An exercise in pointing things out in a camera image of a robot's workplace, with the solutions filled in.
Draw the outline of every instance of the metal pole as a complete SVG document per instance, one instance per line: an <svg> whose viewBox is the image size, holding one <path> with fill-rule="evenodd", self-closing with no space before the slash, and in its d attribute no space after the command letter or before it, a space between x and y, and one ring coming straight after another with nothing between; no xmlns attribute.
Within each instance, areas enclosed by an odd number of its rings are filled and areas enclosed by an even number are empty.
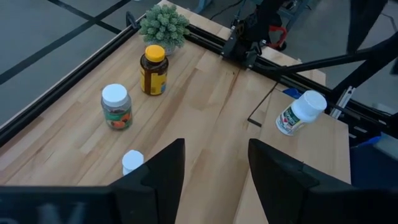
<svg viewBox="0 0 398 224"><path fill-rule="evenodd" d="M370 58L332 89L330 96L328 96L330 97L329 99L333 102L337 102L339 96L341 96L348 87L359 87L368 78L372 77L380 69L393 61L398 56L398 32L373 48L374 50Z"/></svg>
<svg viewBox="0 0 398 224"><path fill-rule="evenodd" d="M331 58L325 58L321 60L316 60L312 62L307 62L307 63L301 63L298 65L291 65L287 67L280 67L280 68L274 68L270 67L270 70L273 70L273 72L284 72L284 73L297 73L297 72L303 72L303 71L308 71L308 70L313 70L313 69L318 69L318 68L326 68L326 67L331 67L335 65L343 65L346 63L352 63L352 62L359 62L366 60L370 58L372 55L372 48L367 48L363 50L357 51L355 54L348 54L348 55L340 55L336 57L331 57Z"/></svg>

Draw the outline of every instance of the clear plastic jar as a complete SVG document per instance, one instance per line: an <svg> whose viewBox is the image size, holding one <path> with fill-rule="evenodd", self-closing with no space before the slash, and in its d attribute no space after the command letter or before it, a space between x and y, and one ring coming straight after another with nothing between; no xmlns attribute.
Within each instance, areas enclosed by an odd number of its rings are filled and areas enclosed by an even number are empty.
<svg viewBox="0 0 398 224"><path fill-rule="evenodd" d="M132 123L131 98L120 84L107 85L102 91L101 105L106 123L113 129L125 129Z"/></svg>

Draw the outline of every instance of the metal bracket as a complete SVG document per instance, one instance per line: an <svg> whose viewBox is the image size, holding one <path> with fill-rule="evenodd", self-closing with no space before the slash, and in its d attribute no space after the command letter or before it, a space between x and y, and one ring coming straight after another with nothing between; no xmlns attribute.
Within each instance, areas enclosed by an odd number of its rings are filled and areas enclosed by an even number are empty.
<svg viewBox="0 0 398 224"><path fill-rule="evenodd" d="M347 105L347 103L351 99L354 91L355 91L354 87L352 87L352 86L348 87L348 89L346 91L344 91L344 93L340 96L340 99L337 102L337 106L345 108L345 106ZM340 117L340 114L341 114L340 110L338 110L336 108L333 108L331 113L330 113L330 116L332 118L338 119Z"/></svg>
<svg viewBox="0 0 398 224"><path fill-rule="evenodd" d="M139 26L136 22L136 18L132 15L131 12L127 11L126 12L126 27L131 26L133 29L138 29Z"/></svg>
<svg viewBox="0 0 398 224"><path fill-rule="evenodd" d="M224 44L221 54L224 58L241 62L246 68L253 68L257 55L261 55L261 47L258 43L239 39L243 33L243 25L237 23L236 26L232 26L231 35Z"/></svg>

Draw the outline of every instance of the pill bottle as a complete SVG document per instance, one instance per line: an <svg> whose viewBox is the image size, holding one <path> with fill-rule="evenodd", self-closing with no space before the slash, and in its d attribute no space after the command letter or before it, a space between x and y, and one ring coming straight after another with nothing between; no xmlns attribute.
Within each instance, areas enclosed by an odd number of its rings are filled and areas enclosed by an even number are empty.
<svg viewBox="0 0 398 224"><path fill-rule="evenodd" d="M137 150L128 151L122 158L122 173L128 175L144 163L144 155Z"/></svg>
<svg viewBox="0 0 398 224"><path fill-rule="evenodd" d="M140 60L141 89L144 93L155 96L166 90L167 69L169 61L165 50L159 45L150 45Z"/></svg>
<svg viewBox="0 0 398 224"><path fill-rule="evenodd" d="M107 85L102 91L101 105L106 123L113 129L125 129L132 123L131 98L120 84Z"/></svg>
<svg viewBox="0 0 398 224"><path fill-rule="evenodd" d="M314 122L326 106L326 99L320 93L306 91L281 112L276 118L276 126L282 133L292 136L304 125Z"/></svg>

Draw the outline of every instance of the bottle label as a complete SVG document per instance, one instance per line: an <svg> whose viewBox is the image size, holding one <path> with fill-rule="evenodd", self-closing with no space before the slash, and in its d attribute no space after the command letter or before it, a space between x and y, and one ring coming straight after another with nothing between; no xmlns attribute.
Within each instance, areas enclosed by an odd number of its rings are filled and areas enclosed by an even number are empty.
<svg viewBox="0 0 398 224"><path fill-rule="evenodd" d="M150 75L150 94L159 95L166 90L167 73ZM141 68L141 89L145 92L145 71Z"/></svg>
<svg viewBox="0 0 398 224"><path fill-rule="evenodd" d="M294 113L291 106L288 106L277 118L276 124L278 128L288 135L293 135L295 131L304 126L302 122Z"/></svg>
<svg viewBox="0 0 398 224"><path fill-rule="evenodd" d="M152 73L150 78L150 93L151 95L159 95L166 90L166 78L167 74L158 75L158 73Z"/></svg>
<svg viewBox="0 0 398 224"><path fill-rule="evenodd" d="M106 122L114 129L128 128L132 123L131 108L127 110L104 110Z"/></svg>

